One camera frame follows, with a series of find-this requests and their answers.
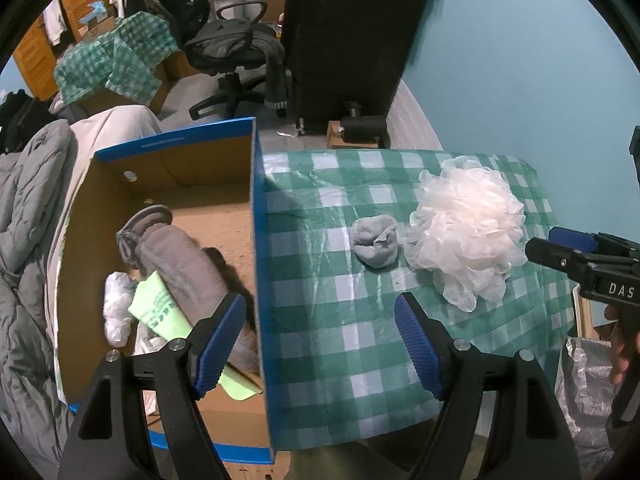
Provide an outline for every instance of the blue cardboard box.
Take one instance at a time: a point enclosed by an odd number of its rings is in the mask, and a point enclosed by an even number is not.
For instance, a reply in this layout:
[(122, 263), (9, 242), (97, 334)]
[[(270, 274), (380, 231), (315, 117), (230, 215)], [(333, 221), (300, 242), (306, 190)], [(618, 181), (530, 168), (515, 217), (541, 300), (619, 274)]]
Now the blue cardboard box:
[[(270, 287), (264, 167), (254, 119), (205, 124), (133, 140), (95, 153), (74, 199), (56, 291), (58, 363), (69, 405), (82, 400), (110, 349), (104, 337), (104, 280), (128, 271), (115, 234), (137, 211), (164, 204), (201, 247), (216, 247), (257, 303), (263, 393), (244, 401), (222, 388), (198, 407), (223, 461), (272, 463), (268, 384)], [(134, 335), (124, 351), (130, 353)], [(160, 421), (151, 441), (165, 447)]]

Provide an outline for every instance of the gray towel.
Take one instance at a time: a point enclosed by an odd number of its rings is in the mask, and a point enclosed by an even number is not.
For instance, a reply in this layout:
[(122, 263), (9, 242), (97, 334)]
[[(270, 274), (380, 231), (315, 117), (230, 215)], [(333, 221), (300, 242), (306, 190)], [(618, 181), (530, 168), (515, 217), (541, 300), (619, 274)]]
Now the gray towel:
[(197, 35), (187, 42), (187, 46), (199, 43), (203, 47), (205, 56), (222, 61), (241, 50), (249, 49), (253, 38), (254, 30), (249, 22), (215, 20), (207, 23), (205, 35)]
[(284, 47), (277, 38), (258, 30), (254, 30), (252, 45), (261, 50), (267, 60), (264, 105), (274, 110), (282, 110), (287, 107), (287, 71), (284, 68)]
[[(192, 326), (211, 316), (228, 293), (209, 257), (182, 229), (171, 225), (171, 210), (153, 205), (136, 213), (116, 234), (120, 255), (146, 280), (155, 270)], [(228, 359), (245, 372), (259, 373), (257, 338), (244, 324)]]
[(398, 257), (396, 219), (389, 215), (358, 218), (349, 228), (351, 247), (368, 266), (381, 269)]

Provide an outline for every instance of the cardboard box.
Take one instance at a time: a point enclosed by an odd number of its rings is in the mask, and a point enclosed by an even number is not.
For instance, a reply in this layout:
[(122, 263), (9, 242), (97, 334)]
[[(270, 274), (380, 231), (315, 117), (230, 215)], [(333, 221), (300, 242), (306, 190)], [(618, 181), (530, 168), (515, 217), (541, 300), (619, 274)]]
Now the cardboard box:
[(82, 41), (90, 42), (106, 32), (111, 32), (115, 28), (116, 18), (110, 13), (104, 20), (98, 21), (97, 18), (93, 18), (86, 25), (81, 25), (80, 28), (78, 28), (78, 32), (80, 33)]
[[(169, 84), (169, 80), (167, 79), (166, 73), (164, 72), (164, 65), (159, 64), (154, 70), (154, 76), (158, 78), (162, 85), (156, 92), (155, 97), (151, 101), (151, 104), (148, 108), (155, 114), (158, 115), (162, 110), (162, 105), (164, 105), (164, 100), (166, 99), (171, 85)], [(85, 112), (89, 116), (99, 114), (105, 110), (110, 110), (116, 106), (124, 106), (124, 105), (134, 105), (139, 104), (133, 102), (131, 99), (127, 99), (120, 94), (116, 94), (107, 88), (101, 88), (96, 93), (91, 94), (89, 97), (85, 97), (78, 101), (78, 105), (84, 109)]]
[[(136, 175), (133, 182), (124, 175), (129, 171)], [(261, 262), (268, 257), (263, 183), (252, 119), (205, 124), (95, 153), (70, 210), (56, 288), (58, 361), (69, 404), (82, 399), (95, 367), (110, 350), (102, 318), (104, 281), (116, 270), (129, 270), (115, 234), (150, 203), (170, 207), (174, 225), (201, 247), (222, 252), (254, 293), (262, 326), (260, 311), (268, 308), (268, 299), (262, 301), (266, 296), (256, 291), (265, 290)], [(133, 340), (132, 335), (125, 352), (130, 353)], [(266, 395), (265, 388), (263, 394), (236, 401), (216, 388), (198, 402), (222, 460), (271, 463)], [(161, 424), (150, 430), (152, 443), (166, 446)]]
[(202, 73), (189, 64), (187, 57), (181, 50), (171, 54), (162, 62), (162, 65), (164, 65), (164, 71), (170, 83), (175, 83), (185, 77)]
[(285, 0), (263, 0), (267, 2), (267, 12), (262, 17), (263, 23), (276, 23), (284, 12)]

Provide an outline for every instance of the screw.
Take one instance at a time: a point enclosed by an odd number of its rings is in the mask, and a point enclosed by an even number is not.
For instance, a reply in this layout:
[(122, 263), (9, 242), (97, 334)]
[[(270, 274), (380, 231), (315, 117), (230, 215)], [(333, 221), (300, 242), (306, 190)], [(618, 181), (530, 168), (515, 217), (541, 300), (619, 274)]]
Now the screw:
[(187, 342), (181, 337), (174, 339), (173, 341), (169, 341), (169, 350), (174, 352), (182, 350), (185, 346), (187, 346)]
[(520, 356), (520, 358), (523, 361), (528, 361), (531, 362), (533, 361), (533, 359), (535, 359), (536, 357), (533, 355), (533, 352), (531, 350), (520, 350), (518, 352), (518, 355)]
[(104, 358), (107, 359), (108, 362), (113, 363), (120, 358), (120, 352), (117, 350), (109, 350)]
[(455, 348), (457, 348), (461, 352), (466, 352), (471, 348), (471, 343), (466, 339), (456, 339), (453, 342), (453, 346), (455, 346)]

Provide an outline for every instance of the green cloth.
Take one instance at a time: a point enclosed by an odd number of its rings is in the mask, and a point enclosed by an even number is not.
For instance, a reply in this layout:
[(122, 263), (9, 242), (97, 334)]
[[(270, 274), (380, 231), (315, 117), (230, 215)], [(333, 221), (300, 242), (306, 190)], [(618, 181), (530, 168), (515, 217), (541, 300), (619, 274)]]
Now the green cloth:
[[(478, 299), (465, 313), (435, 290), (431, 273), (368, 269), (350, 248), (357, 218), (388, 214), (407, 223), (422, 170), (440, 174), (457, 154), (332, 150), (264, 156), (268, 268), (273, 305), (262, 334), (276, 449), (328, 446), (427, 420), (440, 403), (418, 383), (394, 322), (394, 301), (410, 290), (453, 338), (483, 352), (541, 356), (574, 322), (570, 282), (526, 263), (507, 280), (501, 304)], [(508, 156), (478, 155), (502, 172), (524, 204), (526, 238), (556, 224), (536, 171)]]
[(81, 41), (58, 61), (53, 75), (65, 104), (107, 88), (149, 105), (158, 92), (154, 70), (179, 50), (169, 24), (148, 12), (116, 21), (114, 30)]

